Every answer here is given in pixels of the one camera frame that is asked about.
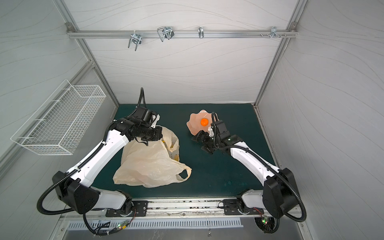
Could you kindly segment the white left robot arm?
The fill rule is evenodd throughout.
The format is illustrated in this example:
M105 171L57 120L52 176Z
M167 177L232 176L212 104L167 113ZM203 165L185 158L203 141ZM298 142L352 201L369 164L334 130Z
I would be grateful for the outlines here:
M160 116L147 108L144 90L140 90L138 103L133 112L111 122L101 142L79 163L67 172L58 171L52 178L53 185L45 190L37 201L37 210L43 215L61 215L77 212L80 215L93 210L114 210L127 216L133 211L132 197L122 191L93 188L92 184L101 170L128 143L136 141L148 146L162 139L162 127L157 126ZM68 208L47 210L43 202L55 191L60 201Z

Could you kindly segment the orange fruit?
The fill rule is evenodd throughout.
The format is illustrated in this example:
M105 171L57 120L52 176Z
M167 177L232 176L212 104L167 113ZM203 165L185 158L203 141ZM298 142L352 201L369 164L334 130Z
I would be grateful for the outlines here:
M202 118L200 121L201 126L205 127L210 123L210 121L207 118Z

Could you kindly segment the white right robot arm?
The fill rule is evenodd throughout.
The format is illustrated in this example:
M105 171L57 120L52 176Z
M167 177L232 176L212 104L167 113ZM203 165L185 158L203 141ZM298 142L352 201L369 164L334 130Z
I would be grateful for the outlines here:
M240 137L231 135L223 121L212 122L205 130L193 130L193 141L202 143L202 150L213 154L222 151L243 164L262 184L263 192L243 192L237 200L238 210L248 214L259 213L257 226L265 234L273 234L280 227L283 216L303 223L307 210L300 196L296 179L291 170L280 169L264 160Z

